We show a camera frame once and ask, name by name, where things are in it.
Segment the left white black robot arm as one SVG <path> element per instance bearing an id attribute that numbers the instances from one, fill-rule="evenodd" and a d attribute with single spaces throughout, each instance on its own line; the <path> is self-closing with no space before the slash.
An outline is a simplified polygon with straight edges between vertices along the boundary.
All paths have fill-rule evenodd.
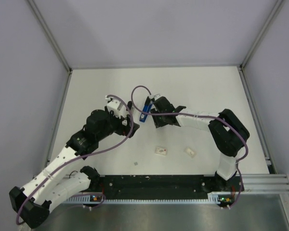
<path id="1" fill-rule="evenodd" d="M 100 141 L 112 134 L 131 138 L 138 128 L 129 108 L 107 105 L 103 110 L 92 111 L 83 128 L 71 136 L 54 160 L 31 181 L 10 190 L 16 223 L 35 229 L 66 199 L 86 189 L 96 190 L 100 180 L 96 169 L 90 166 L 84 166 L 69 180 L 63 178 L 96 151 Z"/>

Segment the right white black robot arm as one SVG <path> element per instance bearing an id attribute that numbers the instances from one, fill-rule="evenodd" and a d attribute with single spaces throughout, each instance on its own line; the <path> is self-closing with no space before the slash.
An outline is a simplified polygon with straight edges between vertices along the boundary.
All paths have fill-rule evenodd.
<path id="1" fill-rule="evenodd" d="M 216 170 L 215 185 L 225 191 L 233 184 L 232 177 L 237 172 L 237 154 L 247 149 L 249 131 L 230 110 L 208 115 L 191 112 L 185 106 L 174 107 L 164 96 L 152 98 L 153 109 L 150 110 L 156 128 L 166 125 L 190 127 L 209 132 L 220 151 L 219 166 Z"/>

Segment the grey black stapler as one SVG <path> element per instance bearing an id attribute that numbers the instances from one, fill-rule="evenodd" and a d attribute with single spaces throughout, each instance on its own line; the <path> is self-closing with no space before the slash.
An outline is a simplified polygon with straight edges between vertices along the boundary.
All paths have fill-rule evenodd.
<path id="1" fill-rule="evenodd" d="M 133 105 L 132 101 L 128 101 L 127 106 L 128 106 L 128 108 L 130 110 L 130 112 L 128 112 L 129 116 L 133 117 L 135 108 L 134 108 L 134 105 Z"/>

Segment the blue black stapler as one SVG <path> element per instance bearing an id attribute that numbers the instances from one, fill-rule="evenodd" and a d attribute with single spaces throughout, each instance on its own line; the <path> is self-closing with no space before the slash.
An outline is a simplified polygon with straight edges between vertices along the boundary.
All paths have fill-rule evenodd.
<path id="1" fill-rule="evenodd" d="M 153 106 L 153 97 L 148 96 L 145 100 L 139 121 L 144 123 L 147 119 L 148 113 L 150 112 L 151 108 Z"/>

